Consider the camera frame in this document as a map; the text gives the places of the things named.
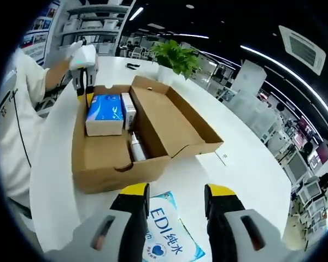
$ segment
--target green plant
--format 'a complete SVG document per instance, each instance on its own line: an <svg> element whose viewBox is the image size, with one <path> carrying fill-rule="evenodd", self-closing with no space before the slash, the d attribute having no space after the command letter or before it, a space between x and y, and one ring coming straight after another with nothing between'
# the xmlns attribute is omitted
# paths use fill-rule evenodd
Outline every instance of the green plant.
<svg viewBox="0 0 328 262"><path fill-rule="evenodd" d="M186 79L200 69L194 50L182 48L174 40L169 43L156 42L152 52L159 65L171 68L178 75L182 73Z"/></svg>

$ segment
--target ceiling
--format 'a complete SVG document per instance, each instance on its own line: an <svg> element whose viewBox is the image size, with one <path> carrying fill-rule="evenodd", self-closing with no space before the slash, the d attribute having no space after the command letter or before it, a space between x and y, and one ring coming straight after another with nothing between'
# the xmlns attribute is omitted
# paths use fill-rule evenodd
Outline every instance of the ceiling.
<svg viewBox="0 0 328 262"><path fill-rule="evenodd" d="M96 4L107 1L89 0L89 2ZM123 0L123 4L131 2L132 0ZM187 8L187 4L193 5L194 8ZM290 68L303 78L328 106L328 5L323 1L277 0L241 4L236 1L137 0L130 15L139 7L143 7L144 10L133 21L126 22L123 33L129 34L142 28L155 34L170 31L203 35L209 39L174 35L165 37L185 41L195 48L239 65L241 61L248 59L262 67L268 66L281 76L265 68L266 80L289 97L312 121L322 137L328 139L328 126L320 116L322 114L328 123L328 112L305 85L278 65L240 47L241 45L250 47ZM150 27L149 23L163 26L164 29ZM326 60L320 76L285 52L279 25L305 36L325 51ZM285 79L294 84L307 99ZM283 98L268 84L264 84L262 88Z"/></svg>

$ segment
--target air conditioner vent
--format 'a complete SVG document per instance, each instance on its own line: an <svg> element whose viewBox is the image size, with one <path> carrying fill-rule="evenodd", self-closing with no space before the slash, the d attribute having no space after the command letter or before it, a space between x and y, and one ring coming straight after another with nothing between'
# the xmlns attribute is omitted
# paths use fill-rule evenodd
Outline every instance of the air conditioner vent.
<svg viewBox="0 0 328 262"><path fill-rule="evenodd" d="M291 29L279 26L279 30L282 35L285 51L320 75L326 53L309 39Z"/></svg>

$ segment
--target white shirt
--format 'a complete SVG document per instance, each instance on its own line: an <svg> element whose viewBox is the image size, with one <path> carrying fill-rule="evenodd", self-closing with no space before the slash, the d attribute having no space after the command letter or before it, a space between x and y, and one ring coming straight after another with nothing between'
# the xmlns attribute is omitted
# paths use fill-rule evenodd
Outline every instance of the white shirt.
<svg viewBox="0 0 328 262"><path fill-rule="evenodd" d="M7 196L29 207L31 168L19 133L13 94L15 92L19 125L32 164L44 122L34 106L44 98L48 69L43 69L22 50L16 55L16 84L3 91L6 95L1 97L6 99L0 101L0 175Z"/></svg>

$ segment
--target potted plant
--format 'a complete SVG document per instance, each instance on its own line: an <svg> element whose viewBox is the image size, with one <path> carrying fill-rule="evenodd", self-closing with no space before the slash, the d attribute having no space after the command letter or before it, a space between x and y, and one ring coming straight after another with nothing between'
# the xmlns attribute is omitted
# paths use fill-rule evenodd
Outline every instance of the potted plant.
<svg viewBox="0 0 328 262"><path fill-rule="evenodd" d="M156 42L152 52L159 64L158 81L164 84L171 84L171 70L178 75L183 74L186 80L193 72L199 70L194 50L183 48L174 40L170 40L169 43Z"/></svg>

